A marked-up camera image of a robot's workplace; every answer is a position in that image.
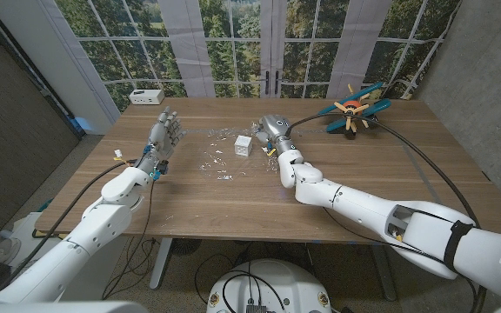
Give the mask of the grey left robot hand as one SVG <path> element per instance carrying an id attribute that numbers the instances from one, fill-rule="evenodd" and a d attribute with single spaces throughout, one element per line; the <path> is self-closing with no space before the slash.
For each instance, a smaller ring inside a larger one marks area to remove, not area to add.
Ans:
<path id="1" fill-rule="evenodd" d="M 150 128 L 147 147 L 135 167 L 150 174 L 160 162 L 167 161 L 174 153 L 176 145 L 186 135 L 177 113 L 167 106 Z"/>

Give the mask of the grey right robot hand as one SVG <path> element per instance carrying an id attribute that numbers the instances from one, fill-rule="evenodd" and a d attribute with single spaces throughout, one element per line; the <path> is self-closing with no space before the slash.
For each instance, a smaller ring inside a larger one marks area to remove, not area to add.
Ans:
<path id="1" fill-rule="evenodd" d="M 261 143 L 270 143 L 280 156 L 288 150 L 295 149 L 294 143 L 287 135 L 290 125 L 289 120 L 285 117 L 266 115 L 258 120 L 255 135 Z"/>

